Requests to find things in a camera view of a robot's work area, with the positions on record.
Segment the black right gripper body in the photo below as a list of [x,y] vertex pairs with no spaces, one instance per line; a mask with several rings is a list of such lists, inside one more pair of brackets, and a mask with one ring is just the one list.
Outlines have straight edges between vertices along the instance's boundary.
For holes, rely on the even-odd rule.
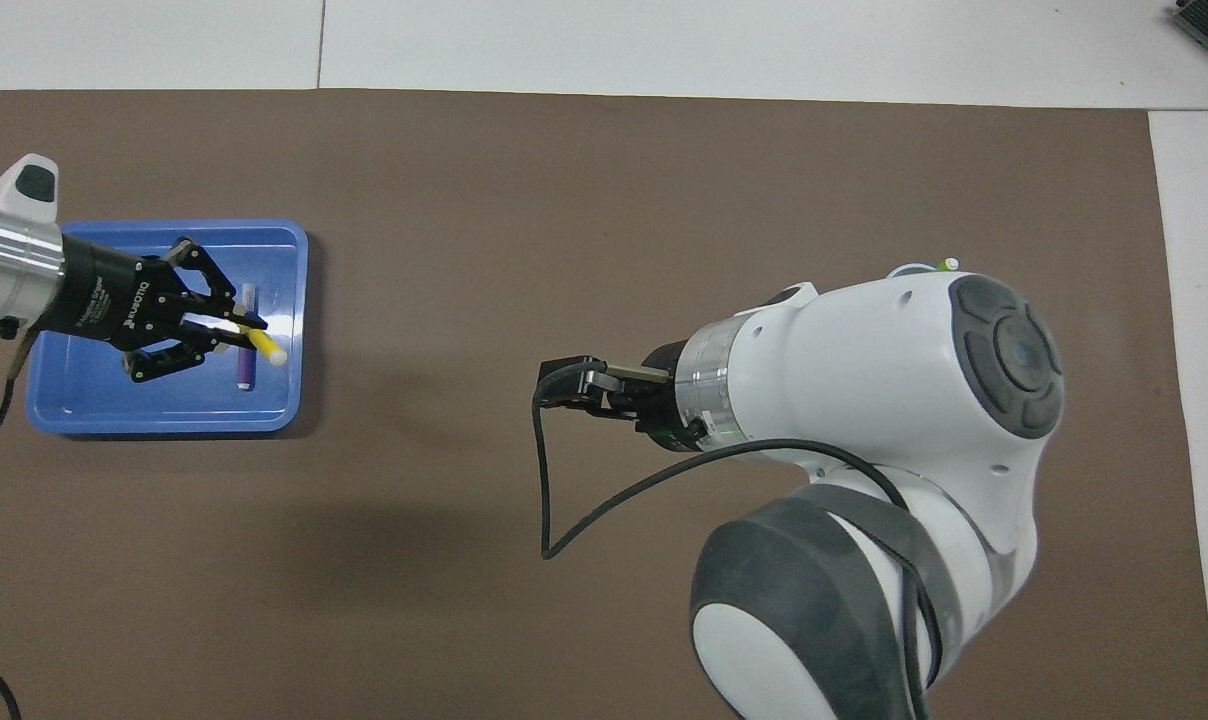
[[621,391],[610,393],[612,410],[635,413],[635,432],[645,434],[664,451],[701,452],[697,441],[705,436],[705,425],[696,420],[699,430],[690,430],[678,410],[674,382],[654,383],[622,378]]

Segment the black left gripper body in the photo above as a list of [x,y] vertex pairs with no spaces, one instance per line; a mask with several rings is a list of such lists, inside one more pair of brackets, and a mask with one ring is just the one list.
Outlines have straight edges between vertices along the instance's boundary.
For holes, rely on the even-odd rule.
[[180,281],[156,255],[137,256],[63,236],[63,278],[40,329],[133,352],[172,339],[180,324]]

